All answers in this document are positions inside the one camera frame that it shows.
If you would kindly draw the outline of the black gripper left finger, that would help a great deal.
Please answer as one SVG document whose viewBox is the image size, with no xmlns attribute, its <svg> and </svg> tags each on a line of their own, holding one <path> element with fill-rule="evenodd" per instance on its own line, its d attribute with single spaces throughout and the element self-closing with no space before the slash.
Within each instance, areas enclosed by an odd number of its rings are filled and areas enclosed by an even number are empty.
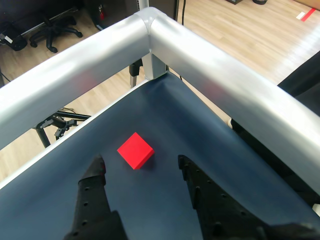
<svg viewBox="0 0 320 240">
<path fill-rule="evenodd" d="M 105 185 L 106 166 L 101 155 L 78 181 L 71 231 L 65 240 L 125 240 L 127 234 L 119 213 L 110 209 Z"/>
</svg>

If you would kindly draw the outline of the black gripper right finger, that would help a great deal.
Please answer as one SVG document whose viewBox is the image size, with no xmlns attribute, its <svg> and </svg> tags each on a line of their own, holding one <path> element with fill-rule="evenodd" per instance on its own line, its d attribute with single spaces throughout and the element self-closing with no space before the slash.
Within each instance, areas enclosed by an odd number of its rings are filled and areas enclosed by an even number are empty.
<svg viewBox="0 0 320 240">
<path fill-rule="evenodd" d="M 267 225 L 246 210 L 185 155 L 178 167 L 204 240 L 269 240 Z"/>
</svg>

